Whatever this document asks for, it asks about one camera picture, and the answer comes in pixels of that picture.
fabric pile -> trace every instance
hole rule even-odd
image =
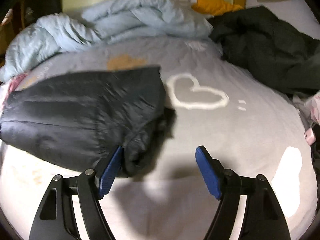
[[[209,19],[223,58],[285,94],[320,90],[320,41],[261,6]]]

dark puffer jacket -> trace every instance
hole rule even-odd
[[[123,174],[132,176],[150,163],[167,128],[159,69],[72,73],[13,92],[0,137],[76,171],[93,167],[120,145]]]

stain on bedsheet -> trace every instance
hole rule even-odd
[[[107,70],[108,71],[118,71],[118,70],[126,70],[133,69],[138,66],[144,66],[148,62],[144,58],[133,58],[128,54],[120,54],[118,56],[112,57],[107,62]]]
[[[11,166],[11,170],[12,170],[12,173],[14,175],[14,177],[20,181],[21,183],[23,184],[26,184],[26,185],[30,185],[30,181],[28,179],[28,176],[30,175],[30,173],[25,170],[23,172],[21,172],[21,170],[18,170],[16,167],[14,166]],[[40,185],[42,183],[42,175],[41,175],[41,172],[42,170],[41,169],[38,169],[38,170],[33,170],[31,172],[31,178],[33,180],[33,182],[35,183],[35,185]]]
[[[35,84],[37,81],[43,80],[45,78],[45,74],[47,71],[50,69],[50,67],[53,66],[52,62],[48,63],[49,66],[46,66],[43,70],[40,71],[40,73],[36,76],[27,76],[22,82],[21,82],[21,87],[19,90],[26,89],[30,87],[31,85]]]

black jacket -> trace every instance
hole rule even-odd
[[[1,139],[45,161],[84,171],[116,145],[132,176],[150,163],[164,135],[165,90],[159,67],[57,76],[13,92]]]
[[[248,69],[263,84],[283,93],[320,90],[320,41],[255,7],[209,19],[210,38],[221,42],[224,59]]]

blue gripper pad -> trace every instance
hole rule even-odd
[[[216,199],[221,198],[221,188],[220,188],[220,180],[218,174],[214,171],[212,165],[210,164],[208,158],[212,160],[209,153],[206,152],[205,154],[203,150],[201,149],[203,146],[199,146],[196,149],[196,162],[198,164],[198,167],[201,171],[202,177],[204,179],[204,182],[207,185],[207,188],[211,195],[213,195]]]
[[[113,181],[115,180],[115,177],[118,174],[121,166],[122,150],[122,147],[118,147],[116,152],[113,154],[113,157],[111,158],[111,161],[109,162],[103,175],[101,176],[99,186],[100,198],[103,198],[103,196],[107,195],[110,192]]]

